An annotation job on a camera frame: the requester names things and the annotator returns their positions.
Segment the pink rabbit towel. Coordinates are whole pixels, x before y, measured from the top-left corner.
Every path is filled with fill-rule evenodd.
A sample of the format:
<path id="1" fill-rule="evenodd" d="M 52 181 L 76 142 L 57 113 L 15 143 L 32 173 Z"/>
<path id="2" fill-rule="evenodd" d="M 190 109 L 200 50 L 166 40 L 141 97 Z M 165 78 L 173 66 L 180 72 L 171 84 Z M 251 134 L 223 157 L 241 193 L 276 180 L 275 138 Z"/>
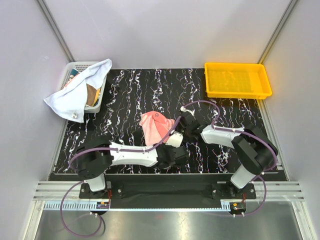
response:
<path id="1" fill-rule="evenodd" d="M 174 123 L 174 119 L 166 118 L 157 111 L 143 113 L 139 125 L 143 130 L 145 145 L 151 146 L 159 143 Z"/>

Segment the light blue white towel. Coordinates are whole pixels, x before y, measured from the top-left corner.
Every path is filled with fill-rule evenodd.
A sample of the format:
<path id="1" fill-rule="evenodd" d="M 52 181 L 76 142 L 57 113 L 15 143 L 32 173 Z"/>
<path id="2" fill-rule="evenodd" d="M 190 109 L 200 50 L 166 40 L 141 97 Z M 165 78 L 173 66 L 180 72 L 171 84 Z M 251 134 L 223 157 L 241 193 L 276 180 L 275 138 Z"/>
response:
<path id="1" fill-rule="evenodd" d="M 61 118 L 77 123 L 84 122 L 87 102 L 87 84 L 95 89 L 102 87 L 104 77 L 112 68 L 112 61 L 106 59 L 91 65 L 69 79 L 62 90 L 44 99 L 44 102 Z"/>

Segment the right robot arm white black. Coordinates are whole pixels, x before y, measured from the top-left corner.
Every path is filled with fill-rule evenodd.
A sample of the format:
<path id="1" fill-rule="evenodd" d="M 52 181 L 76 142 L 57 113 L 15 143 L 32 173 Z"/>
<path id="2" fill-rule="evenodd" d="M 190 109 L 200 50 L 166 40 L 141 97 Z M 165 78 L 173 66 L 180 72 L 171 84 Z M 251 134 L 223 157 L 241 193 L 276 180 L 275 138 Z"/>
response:
<path id="1" fill-rule="evenodd" d="M 190 111 L 181 110 L 177 130 L 187 143 L 222 145 L 235 150 L 240 167 L 227 181 L 228 195 L 235 199 L 244 194 L 248 183 L 278 161 L 278 149 L 252 124 L 245 128 L 218 127 L 212 123 L 201 125 Z"/>

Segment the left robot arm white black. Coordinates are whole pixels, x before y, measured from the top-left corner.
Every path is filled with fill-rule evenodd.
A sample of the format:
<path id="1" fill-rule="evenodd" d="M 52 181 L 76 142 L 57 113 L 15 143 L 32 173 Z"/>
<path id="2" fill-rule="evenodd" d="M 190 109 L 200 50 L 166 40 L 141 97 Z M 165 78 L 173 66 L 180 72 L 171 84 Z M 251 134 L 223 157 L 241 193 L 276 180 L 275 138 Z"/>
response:
<path id="1" fill-rule="evenodd" d="M 186 148 L 181 145 L 183 136 L 174 133 L 169 143 L 158 142 L 150 146 L 122 145 L 108 136 L 99 136 L 81 145 L 68 165 L 88 184 L 97 198 L 108 193 L 105 170 L 118 165 L 138 165 L 166 170 L 181 168 L 189 161 Z"/>

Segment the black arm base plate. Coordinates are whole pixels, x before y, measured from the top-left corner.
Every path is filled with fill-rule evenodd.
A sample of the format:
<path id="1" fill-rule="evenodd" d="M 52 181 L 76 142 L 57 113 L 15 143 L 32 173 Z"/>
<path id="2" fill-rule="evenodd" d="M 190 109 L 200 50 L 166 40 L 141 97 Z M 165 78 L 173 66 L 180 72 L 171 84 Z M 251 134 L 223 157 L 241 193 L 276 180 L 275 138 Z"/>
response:
<path id="1" fill-rule="evenodd" d="M 81 199 L 107 198 L 125 199 L 131 196 L 195 196 L 209 197 L 214 200 L 239 199 L 255 200 L 257 198 L 252 183 L 237 190 L 230 182 L 227 173 L 183 173 L 183 174 L 108 174 L 105 176 L 106 188 L 93 192 L 88 183 L 80 186 Z"/>

